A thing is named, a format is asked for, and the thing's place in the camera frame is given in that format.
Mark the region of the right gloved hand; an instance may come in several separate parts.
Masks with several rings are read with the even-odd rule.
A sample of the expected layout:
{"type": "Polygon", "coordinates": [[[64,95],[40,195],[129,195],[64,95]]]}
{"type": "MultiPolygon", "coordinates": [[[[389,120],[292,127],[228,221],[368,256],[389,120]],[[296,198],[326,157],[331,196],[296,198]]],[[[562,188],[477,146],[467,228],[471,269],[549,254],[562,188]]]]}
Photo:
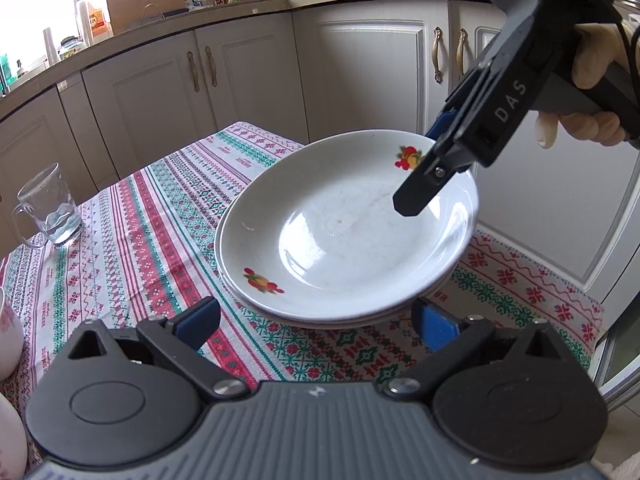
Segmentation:
{"type": "MultiPolygon", "coordinates": [[[[631,22],[623,21],[623,32],[613,24],[577,25],[576,29],[582,35],[582,45],[574,59],[572,77],[579,89],[594,87],[612,63],[620,64],[631,75],[639,75],[639,41],[632,41],[638,28],[631,22]]],[[[603,146],[614,146],[628,138],[620,118],[613,112],[601,110],[592,115],[539,112],[536,135],[542,148],[552,148],[559,126],[574,139],[603,146]]]]}

